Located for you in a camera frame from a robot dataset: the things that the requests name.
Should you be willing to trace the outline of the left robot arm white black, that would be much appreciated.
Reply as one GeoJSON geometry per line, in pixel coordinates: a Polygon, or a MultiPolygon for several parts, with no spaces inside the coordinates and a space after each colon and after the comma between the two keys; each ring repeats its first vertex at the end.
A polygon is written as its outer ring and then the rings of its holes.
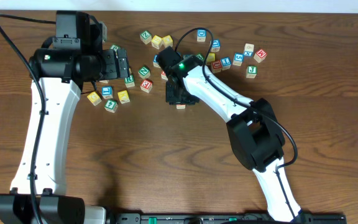
{"type": "Polygon", "coordinates": [[[130,75],[124,49],[103,49],[105,26],[80,11],[58,11],[56,33],[24,60],[32,108],[21,163],[0,194],[3,223],[114,223],[112,212],[66,194],[70,127],[86,82],[130,75]]]}

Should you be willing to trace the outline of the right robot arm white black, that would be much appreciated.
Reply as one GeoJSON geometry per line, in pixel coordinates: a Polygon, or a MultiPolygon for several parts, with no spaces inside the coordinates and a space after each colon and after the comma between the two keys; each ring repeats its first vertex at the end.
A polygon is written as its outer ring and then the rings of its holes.
{"type": "Polygon", "coordinates": [[[168,78],[166,101],[171,105],[206,103],[226,123],[237,160],[257,177],[267,201],[268,214],[279,222],[300,220],[297,204],[285,175],[283,146],[291,139],[278,123],[271,104],[235,92],[215,77],[194,55],[183,59],[172,47],[156,61],[168,78]]]}

